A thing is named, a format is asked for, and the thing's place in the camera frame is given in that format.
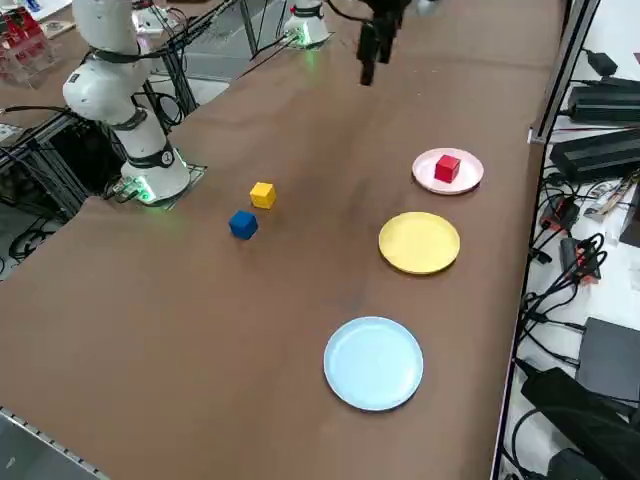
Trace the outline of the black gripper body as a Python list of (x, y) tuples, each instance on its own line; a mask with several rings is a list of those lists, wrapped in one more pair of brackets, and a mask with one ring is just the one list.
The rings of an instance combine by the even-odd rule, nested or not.
[(372, 21), (390, 21), (401, 24), (412, 0), (363, 0), (372, 12)]

